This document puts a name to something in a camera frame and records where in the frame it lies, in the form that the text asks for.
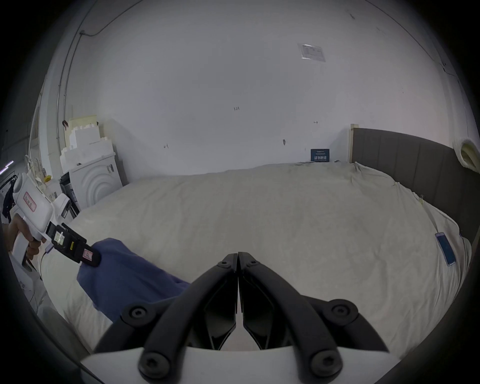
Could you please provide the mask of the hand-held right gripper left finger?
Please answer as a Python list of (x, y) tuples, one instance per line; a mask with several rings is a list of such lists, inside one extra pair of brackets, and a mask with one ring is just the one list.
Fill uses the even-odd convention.
[(142, 349), (127, 372), (144, 382), (179, 382), (188, 347), (219, 351), (236, 327), (238, 258), (225, 256), (177, 296), (125, 305), (94, 355)]

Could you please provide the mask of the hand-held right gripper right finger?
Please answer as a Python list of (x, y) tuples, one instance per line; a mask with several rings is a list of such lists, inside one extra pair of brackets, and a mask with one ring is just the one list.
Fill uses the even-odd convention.
[(389, 350), (357, 306), (301, 295), (247, 252), (238, 253), (243, 325), (261, 350), (292, 346), (301, 382), (332, 382), (346, 367), (339, 348)]

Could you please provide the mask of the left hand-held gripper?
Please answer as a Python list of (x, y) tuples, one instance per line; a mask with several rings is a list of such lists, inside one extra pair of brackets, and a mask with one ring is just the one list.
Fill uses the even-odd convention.
[(50, 248), (70, 260), (99, 267), (100, 252), (67, 225), (73, 219), (73, 211), (66, 194), (60, 193), (51, 201), (27, 173), (22, 173), (15, 181), (13, 199), (11, 215), (18, 214), (23, 219), (35, 241), (41, 242), (44, 238)]

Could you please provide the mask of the person's left hand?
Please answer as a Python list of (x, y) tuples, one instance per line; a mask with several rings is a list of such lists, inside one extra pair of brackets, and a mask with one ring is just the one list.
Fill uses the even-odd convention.
[(41, 238), (41, 240), (36, 240), (27, 225), (24, 219), (21, 218), (19, 214), (15, 214), (11, 219), (9, 225), (3, 225), (3, 234), (4, 234), (4, 243), (6, 250), (11, 253), (15, 240), (19, 234), (22, 234), (25, 239), (28, 241), (28, 246), (26, 249), (27, 259), (32, 261), (34, 256), (39, 254), (41, 243), (45, 243), (46, 239)]

